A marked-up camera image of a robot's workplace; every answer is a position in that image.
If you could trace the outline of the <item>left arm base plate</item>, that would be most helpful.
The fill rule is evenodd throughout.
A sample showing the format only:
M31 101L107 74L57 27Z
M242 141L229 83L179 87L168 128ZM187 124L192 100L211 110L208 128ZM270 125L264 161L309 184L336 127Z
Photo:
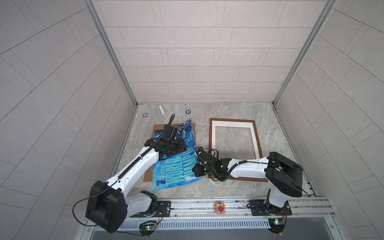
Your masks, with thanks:
M158 218L159 212L158 209L160 209L160 213L163 214L163 217L169 217L170 216L170 210L171 210L171 201L157 201L155 212L153 214L149 213L137 213L135 215L130 216L130 218Z

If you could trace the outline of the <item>white mat board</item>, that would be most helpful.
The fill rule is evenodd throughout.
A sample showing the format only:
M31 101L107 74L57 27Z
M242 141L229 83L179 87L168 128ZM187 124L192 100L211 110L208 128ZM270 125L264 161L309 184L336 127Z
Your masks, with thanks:
M210 149L216 149L216 127L228 127L228 128L247 128L251 131L251 137L253 141L253 147L255 150L255 159L261 159L263 157L262 149L260 145L259 135L256 127L256 122L253 120L237 120L237 119L219 119L210 118Z

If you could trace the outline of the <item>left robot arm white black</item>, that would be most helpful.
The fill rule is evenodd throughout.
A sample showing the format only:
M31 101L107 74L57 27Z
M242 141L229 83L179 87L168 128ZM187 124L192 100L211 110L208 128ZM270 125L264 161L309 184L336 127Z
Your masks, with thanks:
M85 217L109 233L116 232L127 217L157 212L157 196L141 191L130 196L140 177L163 157L173 157L187 150L181 127L164 126L161 134L146 141L138 155L106 182L97 181L87 198Z

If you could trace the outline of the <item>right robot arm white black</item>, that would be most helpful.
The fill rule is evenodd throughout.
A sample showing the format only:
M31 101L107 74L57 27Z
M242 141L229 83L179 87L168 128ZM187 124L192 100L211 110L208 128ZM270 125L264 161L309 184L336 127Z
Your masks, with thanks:
M202 147L196 147L195 154L198 163L192 171L196 177L209 176L219 182L238 178L267 180L274 185L264 202L250 200L247 204L254 216L291 215L288 199L300 198L305 192L302 166L277 152L255 160L219 159L217 150L206 152Z

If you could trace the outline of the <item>blue poster with white mat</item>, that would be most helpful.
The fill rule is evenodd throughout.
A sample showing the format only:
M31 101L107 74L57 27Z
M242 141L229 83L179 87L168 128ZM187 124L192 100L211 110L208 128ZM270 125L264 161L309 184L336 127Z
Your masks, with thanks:
M195 154L195 127L192 120L187 120L178 129L183 130L183 139L187 150L173 157L166 157L153 165L152 190L159 191L173 187L180 187L201 180L192 171L198 163Z

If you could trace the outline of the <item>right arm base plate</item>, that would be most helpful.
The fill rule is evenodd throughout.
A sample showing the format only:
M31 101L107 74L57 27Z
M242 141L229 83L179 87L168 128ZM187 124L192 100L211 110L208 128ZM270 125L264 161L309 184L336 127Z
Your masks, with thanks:
M277 208L270 205L268 208L265 205L266 200L250 200L247 208L251 210L252 216L291 216L292 210L289 202L286 201L283 208Z

